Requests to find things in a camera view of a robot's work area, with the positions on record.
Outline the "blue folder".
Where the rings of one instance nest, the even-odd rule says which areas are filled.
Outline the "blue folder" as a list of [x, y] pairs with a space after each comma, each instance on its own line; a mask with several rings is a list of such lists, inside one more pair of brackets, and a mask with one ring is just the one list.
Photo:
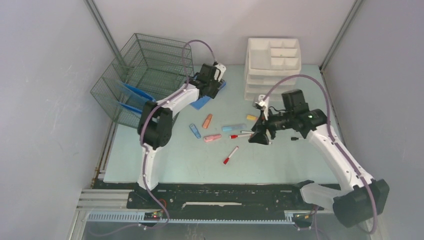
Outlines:
[[129, 110], [130, 112], [132, 112], [132, 113], [134, 113], [134, 114], [136, 114], [138, 116], [141, 116], [142, 115], [142, 110], [140, 110], [140, 109], [138, 109], [136, 107], [133, 107], [133, 106], [124, 104], [122, 102], [119, 102], [119, 104], [120, 104], [121, 107], [125, 108], [126, 110]]
[[[222, 85], [218, 88], [218, 92], [220, 92], [225, 86], [226, 86], [226, 81], [224, 80], [222, 82]], [[196, 110], [200, 110], [201, 108], [203, 108], [212, 98], [209, 96], [203, 96], [200, 99], [192, 102], [190, 105], [196, 109]]]
[[127, 84], [127, 83], [123, 83], [123, 85], [124, 85], [127, 89], [129, 89], [129, 90], [131, 90], [132, 92], [134, 92], [135, 94], [137, 94], [138, 96], [141, 96], [141, 97], [143, 97], [143, 98], [145, 98], [145, 99], [147, 99], [147, 100], [149, 100], [149, 101], [153, 101], [153, 102], [155, 102], [155, 101], [156, 101], [156, 99], [155, 99], [152, 95], [150, 95], [150, 94], [148, 94], [148, 93], [146, 93], [146, 92], [142, 91], [142, 90], [141, 90], [141, 89], [139, 89], [139, 88], [136, 88], [136, 87], [134, 87], [134, 86], [131, 86], [131, 85]]

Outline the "white plastic drawer organizer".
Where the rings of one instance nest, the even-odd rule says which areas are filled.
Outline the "white plastic drawer organizer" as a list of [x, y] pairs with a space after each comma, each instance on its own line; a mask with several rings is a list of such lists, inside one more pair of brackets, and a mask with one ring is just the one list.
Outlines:
[[302, 69], [297, 38], [249, 38], [244, 70], [244, 99], [266, 95], [280, 80], [298, 75]]

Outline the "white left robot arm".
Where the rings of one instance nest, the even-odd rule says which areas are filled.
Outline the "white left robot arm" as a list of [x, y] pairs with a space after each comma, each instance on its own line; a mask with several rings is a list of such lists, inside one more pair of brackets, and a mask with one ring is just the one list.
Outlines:
[[138, 184], [144, 189], [138, 201], [145, 208], [153, 208], [158, 202], [158, 194], [152, 191], [159, 184], [155, 173], [155, 156], [172, 137], [174, 117], [186, 106], [201, 98], [214, 99], [225, 83], [223, 76], [226, 70], [227, 67], [218, 62], [212, 65], [204, 63], [199, 72], [189, 77], [188, 81], [171, 95], [157, 102], [145, 103], [137, 127], [139, 142], [143, 148]]

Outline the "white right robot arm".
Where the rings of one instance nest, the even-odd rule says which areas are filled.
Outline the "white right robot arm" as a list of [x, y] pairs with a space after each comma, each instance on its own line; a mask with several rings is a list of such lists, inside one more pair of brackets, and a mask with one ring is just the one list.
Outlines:
[[269, 145], [277, 131], [294, 130], [320, 152], [339, 184], [339, 189], [333, 189], [312, 180], [299, 182], [293, 186], [291, 204], [297, 209], [309, 204], [330, 209], [347, 228], [381, 215], [390, 191], [387, 182], [376, 180], [360, 166], [335, 135], [326, 114], [309, 109], [300, 89], [284, 92], [281, 97], [285, 109], [280, 113], [271, 111], [264, 94], [253, 101], [260, 115], [249, 143]]

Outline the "yellow pink highlighter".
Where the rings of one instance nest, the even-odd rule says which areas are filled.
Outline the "yellow pink highlighter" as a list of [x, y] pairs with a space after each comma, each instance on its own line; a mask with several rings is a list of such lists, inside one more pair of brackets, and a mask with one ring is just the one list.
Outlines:
[[258, 117], [257, 117], [257, 116], [255, 116], [255, 115], [250, 115], [250, 114], [248, 114], [248, 115], [246, 116], [246, 119], [247, 119], [248, 121], [257, 121], [257, 120], [258, 120]]

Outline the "red cap marker upper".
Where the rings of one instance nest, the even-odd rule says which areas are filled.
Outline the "red cap marker upper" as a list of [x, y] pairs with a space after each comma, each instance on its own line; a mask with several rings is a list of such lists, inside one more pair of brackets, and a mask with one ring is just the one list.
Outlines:
[[244, 137], [251, 137], [251, 133], [243, 133], [243, 134], [232, 134], [229, 136], [230, 139], [237, 139], [237, 138], [244, 138]]

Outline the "red cap marker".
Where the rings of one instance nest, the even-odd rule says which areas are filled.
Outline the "red cap marker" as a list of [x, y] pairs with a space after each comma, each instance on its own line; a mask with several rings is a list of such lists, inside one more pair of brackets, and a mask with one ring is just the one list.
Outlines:
[[230, 139], [237, 139], [237, 138], [244, 138], [244, 137], [251, 137], [251, 133], [243, 133], [243, 134], [232, 134], [229, 136]]
[[238, 146], [236, 146], [231, 152], [230, 152], [230, 154], [226, 157], [226, 159], [223, 161], [223, 164], [224, 165], [226, 165], [229, 161], [230, 161], [230, 159], [231, 159], [231, 157], [234, 155], [234, 153], [237, 151], [239, 149], [239, 147]]

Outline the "blue transparent correction tape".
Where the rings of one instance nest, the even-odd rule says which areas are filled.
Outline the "blue transparent correction tape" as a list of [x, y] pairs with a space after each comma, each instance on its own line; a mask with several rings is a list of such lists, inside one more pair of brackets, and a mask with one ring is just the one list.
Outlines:
[[198, 128], [194, 124], [190, 124], [189, 128], [197, 139], [200, 139], [202, 137]]

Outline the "red cap marker lower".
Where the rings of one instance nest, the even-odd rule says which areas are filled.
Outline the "red cap marker lower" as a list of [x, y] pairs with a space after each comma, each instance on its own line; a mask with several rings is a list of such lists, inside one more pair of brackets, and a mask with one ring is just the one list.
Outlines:
[[231, 157], [234, 155], [234, 153], [237, 151], [239, 149], [239, 147], [238, 146], [236, 146], [231, 152], [230, 152], [230, 154], [226, 157], [226, 159], [223, 161], [223, 164], [224, 165], [226, 165], [229, 161], [230, 161], [230, 159], [231, 159]]

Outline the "pink correction tape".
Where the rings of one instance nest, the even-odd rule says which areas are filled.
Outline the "pink correction tape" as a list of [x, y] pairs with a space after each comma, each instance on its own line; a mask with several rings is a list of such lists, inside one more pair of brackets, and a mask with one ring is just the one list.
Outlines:
[[212, 141], [216, 141], [219, 140], [222, 137], [221, 134], [217, 133], [217, 134], [211, 134], [211, 135], [207, 135], [203, 138], [205, 143], [209, 143]]

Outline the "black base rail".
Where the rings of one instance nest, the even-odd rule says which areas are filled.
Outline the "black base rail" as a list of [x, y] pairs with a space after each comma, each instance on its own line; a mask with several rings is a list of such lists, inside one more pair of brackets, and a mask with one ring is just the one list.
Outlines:
[[134, 222], [149, 227], [165, 223], [312, 224], [323, 211], [335, 214], [345, 227], [371, 219], [366, 190], [337, 196], [329, 206], [302, 200], [300, 184], [168, 184], [152, 193], [134, 184], [96, 182], [83, 190], [77, 209], [89, 221]]

